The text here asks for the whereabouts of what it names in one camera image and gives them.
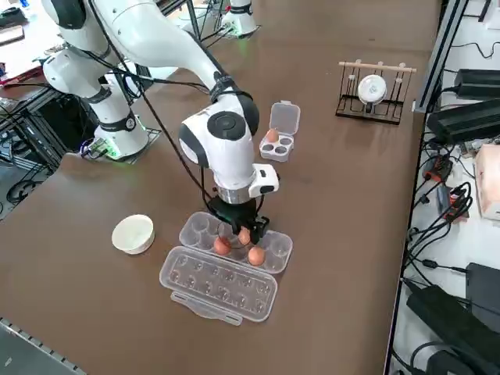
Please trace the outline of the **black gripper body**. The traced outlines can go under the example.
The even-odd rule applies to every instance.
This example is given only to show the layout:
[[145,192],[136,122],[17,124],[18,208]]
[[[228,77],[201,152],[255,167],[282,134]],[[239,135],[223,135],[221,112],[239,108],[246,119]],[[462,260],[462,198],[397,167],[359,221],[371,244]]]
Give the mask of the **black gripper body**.
[[241,204],[230,204],[221,197],[215,197],[209,200],[209,211],[233,227],[256,227],[259,224],[255,198]]

